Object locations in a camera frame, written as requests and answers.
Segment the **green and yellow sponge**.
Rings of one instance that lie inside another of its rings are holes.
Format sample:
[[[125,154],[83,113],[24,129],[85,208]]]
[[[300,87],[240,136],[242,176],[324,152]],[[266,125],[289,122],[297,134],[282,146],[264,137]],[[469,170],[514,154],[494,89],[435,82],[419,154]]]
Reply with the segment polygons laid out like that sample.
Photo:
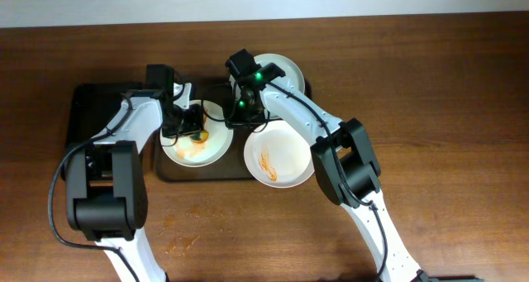
[[[201,131],[194,132],[192,135],[189,136],[189,139],[193,143],[204,143],[209,137],[209,132],[206,129],[203,129]]]

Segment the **white plate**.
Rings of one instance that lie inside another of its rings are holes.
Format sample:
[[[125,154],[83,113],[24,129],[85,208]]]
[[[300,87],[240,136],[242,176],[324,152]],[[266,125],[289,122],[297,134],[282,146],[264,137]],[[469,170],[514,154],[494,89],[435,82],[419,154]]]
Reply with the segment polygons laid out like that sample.
[[[252,132],[243,158],[251,175],[273,188],[298,186],[314,174],[308,143],[285,121],[269,122]]]
[[[175,163],[186,167],[203,167],[219,160],[229,149],[234,131],[224,122],[216,122],[203,115],[203,127],[207,138],[194,141],[189,136],[175,138],[160,134],[160,145],[164,153]]]

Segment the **pale grey plate top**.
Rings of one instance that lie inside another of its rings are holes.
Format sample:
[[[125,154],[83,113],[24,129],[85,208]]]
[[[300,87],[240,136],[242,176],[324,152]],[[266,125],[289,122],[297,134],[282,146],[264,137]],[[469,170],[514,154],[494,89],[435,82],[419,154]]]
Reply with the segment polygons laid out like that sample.
[[[231,77],[230,85],[235,89],[235,96],[239,93],[234,83],[238,79],[249,79],[257,85],[260,92],[268,83],[283,85],[305,94],[305,80],[299,67],[291,59],[277,54],[262,54],[253,56],[246,49],[237,51],[231,55],[225,63]],[[268,109],[264,109],[269,114],[269,121],[279,119],[279,116]]]

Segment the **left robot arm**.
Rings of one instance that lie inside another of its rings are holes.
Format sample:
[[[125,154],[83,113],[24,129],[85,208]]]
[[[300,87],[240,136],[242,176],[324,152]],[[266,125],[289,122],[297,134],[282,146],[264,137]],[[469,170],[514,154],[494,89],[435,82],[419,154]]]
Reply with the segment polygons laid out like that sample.
[[[145,233],[148,198],[140,154],[158,132],[174,145],[204,127],[192,85],[168,65],[148,65],[145,88],[127,90],[109,123],[60,162],[69,225],[104,251],[122,281],[166,281]]]

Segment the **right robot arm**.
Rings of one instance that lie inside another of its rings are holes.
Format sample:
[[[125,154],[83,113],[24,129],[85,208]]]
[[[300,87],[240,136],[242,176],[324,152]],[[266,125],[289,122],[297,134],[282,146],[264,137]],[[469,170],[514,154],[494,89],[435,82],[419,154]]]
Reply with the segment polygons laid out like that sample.
[[[377,268],[377,281],[427,281],[407,251],[389,216],[381,190],[381,169],[363,124],[345,122],[318,107],[297,88],[283,83],[287,73],[265,65],[245,49],[225,66],[233,78],[234,103],[225,115],[229,128],[256,128],[276,116],[309,145],[317,183],[357,226]]]

